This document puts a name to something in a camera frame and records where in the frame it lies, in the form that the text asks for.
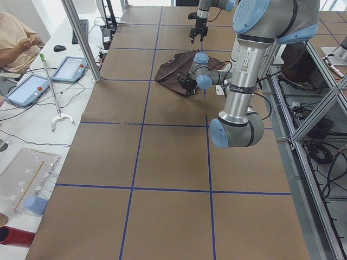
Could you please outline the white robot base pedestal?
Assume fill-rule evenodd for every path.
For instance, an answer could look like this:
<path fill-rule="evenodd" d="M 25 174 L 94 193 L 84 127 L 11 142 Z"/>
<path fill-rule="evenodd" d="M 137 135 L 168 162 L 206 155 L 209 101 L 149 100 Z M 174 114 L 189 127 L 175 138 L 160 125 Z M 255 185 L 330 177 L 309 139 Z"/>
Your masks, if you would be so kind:
<path fill-rule="evenodd" d="M 233 73 L 234 67 L 236 65 L 236 61 L 235 61 L 235 57 L 234 57 L 233 53 L 230 54 L 230 62 L 231 62 L 231 64 L 227 65 L 224 69 L 222 69 L 222 71 L 228 71 L 230 73 Z M 215 86 L 217 95 L 226 96 L 226 92 L 225 92 L 226 87 L 224 85 L 225 85 L 225 83 L 223 83 L 222 85 L 216 85 Z"/>

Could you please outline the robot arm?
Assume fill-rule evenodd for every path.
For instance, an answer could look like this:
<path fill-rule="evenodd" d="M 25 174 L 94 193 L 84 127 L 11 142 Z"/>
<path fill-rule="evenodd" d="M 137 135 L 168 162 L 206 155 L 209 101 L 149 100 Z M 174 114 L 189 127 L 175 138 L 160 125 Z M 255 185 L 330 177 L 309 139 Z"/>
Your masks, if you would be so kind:
<path fill-rule="evenodd" d="M 197 53 L 188 78 L 200 89 L 220 85 L 226 95 L 224 109 L 210 122 L 210 136 L 219 148 L 248 147 L 257 144 L 264 134 L 259 113 L 249 105 L 266 49 L 273 43 L 307 41 L 318 31 L 319 1 L 200 1 L 190 38 L 206 35 L 211 7 L 232 11 L 233 29 L 238 44 L 232 51 L 232 72 L 214 71 L 209 57 Z"/>
<path fill-rule="evenodd" d="M 196 12 L 191 12 L 188 15 L 189 20 L 195 20 L 195 26 L 190 29 L 189 38 L 191 43 L 194 43 L 195 38 L 200 35 L 200 42 L 203 42 L 205 36 L 208 33 L 208 17 L 211 7 L 219 8 L 220 10 L 232 11 L 235 6 L 235 1 L 232 0 L 217 0 L 217 1 L 208 1 L 201 0 L 199 1 Z"/>

